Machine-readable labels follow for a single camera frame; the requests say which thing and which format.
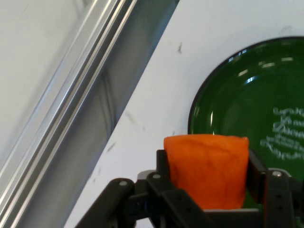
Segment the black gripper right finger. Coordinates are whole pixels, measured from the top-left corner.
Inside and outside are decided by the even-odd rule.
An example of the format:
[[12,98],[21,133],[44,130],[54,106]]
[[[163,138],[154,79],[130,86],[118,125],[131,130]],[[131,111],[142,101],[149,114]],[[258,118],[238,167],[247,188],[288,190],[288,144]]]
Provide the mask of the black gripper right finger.
[[295,228],[304,219],[304,182],[286,170],[268,168],[254,151],[249,151],[247,190],[263,205],[264,228]]

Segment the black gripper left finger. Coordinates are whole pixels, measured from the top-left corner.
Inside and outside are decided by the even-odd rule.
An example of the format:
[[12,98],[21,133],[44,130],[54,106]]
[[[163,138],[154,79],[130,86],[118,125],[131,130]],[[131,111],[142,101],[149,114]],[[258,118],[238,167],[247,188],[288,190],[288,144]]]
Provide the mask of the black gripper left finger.
[[136,182],[110,181],[76,227],[133,228],[136,221],[149,218],[155,228],[203,228],[203,211],[169,179],[166,151],[158,150],[156,160],[156,170]]

